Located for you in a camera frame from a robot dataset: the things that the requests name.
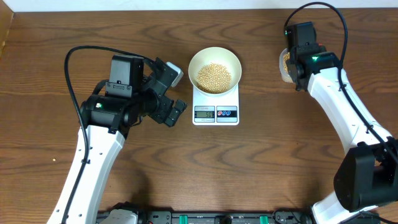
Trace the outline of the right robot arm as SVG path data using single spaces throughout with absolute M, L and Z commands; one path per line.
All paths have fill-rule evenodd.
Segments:
M 289 58 L 281 73 L 320 104 L 345 152 L 334 191 L 312 206 L 313 221 L 343 223 L 397 201 L 397 139 L 371 116 L 311 22 L 285 26 L 284 34 Z

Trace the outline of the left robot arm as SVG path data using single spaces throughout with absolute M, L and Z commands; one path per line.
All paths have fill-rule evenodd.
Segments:
M 182 76 L 180 68 L 159 58 L 112 57 L 109 79 L 99 82 L 78 106 L 76 152 L 49 223 L 96 222 L 110 170 L 130 128 L 145 116 L 172 127 L 187 108 L 165 95 Z

